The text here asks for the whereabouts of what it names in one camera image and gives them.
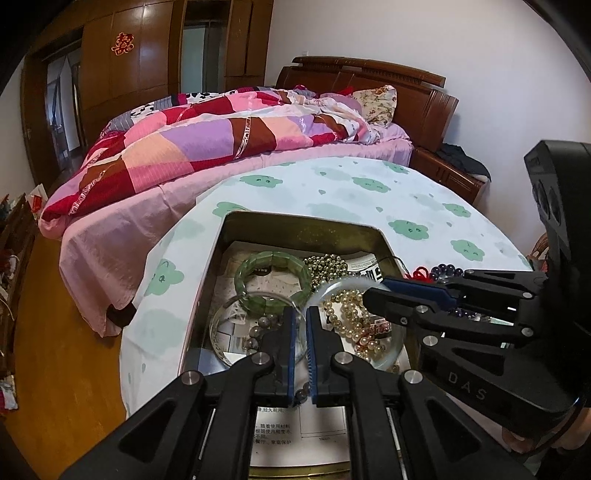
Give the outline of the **person's right hand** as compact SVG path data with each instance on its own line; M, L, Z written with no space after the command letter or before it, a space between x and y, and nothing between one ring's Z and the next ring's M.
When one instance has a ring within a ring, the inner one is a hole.
M574 417L564 420L558 426L554 427L547 434L540 439L529 439L510 432L506 428L502 428L502 440L513 451L526 454L534 449L542 446L552 438L555 442L551 445L555 449L575 450L584 445L590 437L590 409L583 408L578 414L577 418L572 421L570 427L560 437L558 433L560 430Z

